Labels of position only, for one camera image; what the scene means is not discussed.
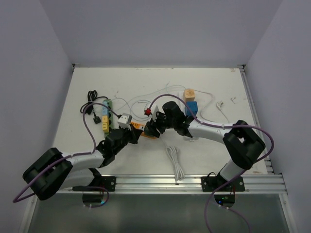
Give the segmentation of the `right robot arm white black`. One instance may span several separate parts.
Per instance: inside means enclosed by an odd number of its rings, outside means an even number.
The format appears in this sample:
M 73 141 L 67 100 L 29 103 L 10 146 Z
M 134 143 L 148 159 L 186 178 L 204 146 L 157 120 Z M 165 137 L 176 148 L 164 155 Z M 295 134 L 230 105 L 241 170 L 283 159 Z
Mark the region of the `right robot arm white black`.
M 159 138 L 166 129 L 173 129 L 179 135 L 189 138 L 204 138 L 225 145 L 230 160 L 217 174 L 216 184 L 221 190 L 228 190 L 234 184 L 234 177 L 249 170 L 264 151 L 266 145 L 249 125 L 239 120 L 235 124 L 212 124 L 193 116 L 187 116 L 176 102 L 170 101 L 162 106 L 145 110 L 152 118 L 144 128 L 148 136 Z

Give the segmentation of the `white power strip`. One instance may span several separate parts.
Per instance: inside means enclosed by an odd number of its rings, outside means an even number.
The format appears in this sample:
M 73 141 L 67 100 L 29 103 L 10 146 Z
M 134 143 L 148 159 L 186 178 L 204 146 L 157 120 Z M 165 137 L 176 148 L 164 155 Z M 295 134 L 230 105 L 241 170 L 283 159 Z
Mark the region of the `white power strip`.
M 184 91 L 179 91 L 178 94 L 177 94 L 177 96 L 178 96 L 179 98 L 181 98 L 182 101 L 184 101 L 184 99 L 183 99 L 183 93 L 184 93 Z M 186 112 L 185 112 L 185 105 L 184 105 L 183 103 L 179 102 L 178 106 L 180 107 L 181 111 L 182 111 L 184 114 L 186 114 Z M 183 136 L 183 140 L 184 140 L 184 141 L 189 141 L 189 142 L 195 142 L 195 141 L 199 140 L 199 138 L 198 138 L 198 137 L 192 137 L 192 138 L 190 138 L 190 137 L 187 137 L 187 136 Z

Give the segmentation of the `wooden beige cube plug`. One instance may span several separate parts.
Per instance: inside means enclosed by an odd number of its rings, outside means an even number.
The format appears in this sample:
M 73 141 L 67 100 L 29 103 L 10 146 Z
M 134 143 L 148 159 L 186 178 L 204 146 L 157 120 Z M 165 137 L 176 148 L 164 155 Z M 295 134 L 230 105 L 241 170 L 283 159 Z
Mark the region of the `wooden beige cube plug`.
M 183 92 L 183 100 L 187 101 L 195 101 L 195 91 L 193 89 L 185 89 Z

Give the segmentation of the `blue cube plug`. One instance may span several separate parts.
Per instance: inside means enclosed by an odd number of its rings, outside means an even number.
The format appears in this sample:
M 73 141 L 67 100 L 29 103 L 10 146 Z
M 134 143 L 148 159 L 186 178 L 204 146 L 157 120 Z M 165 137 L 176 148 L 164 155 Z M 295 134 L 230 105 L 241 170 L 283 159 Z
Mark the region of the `blue cube plug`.
M 185 108 L 185 116 L 187 117 L 193 117 L 196 116 L 198 113 L 198 104 L 196 101 L 187 101 Z

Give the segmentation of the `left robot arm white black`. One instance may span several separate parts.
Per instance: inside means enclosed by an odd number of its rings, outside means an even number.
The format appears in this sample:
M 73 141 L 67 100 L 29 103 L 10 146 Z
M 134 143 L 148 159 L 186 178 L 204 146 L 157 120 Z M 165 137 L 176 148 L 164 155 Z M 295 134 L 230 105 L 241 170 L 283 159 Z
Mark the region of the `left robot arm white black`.
M 98 168 L 109 165 L 127 144 L 137 144 L 143 130 L 133 125 L 113 129 L 95 151 L 63 153 L 57 148 L 48 149 L 22 175 L 24 181 L 40 200 L 47 200 L 58 190 L 86 186 L 97 190 L 101 185 Z

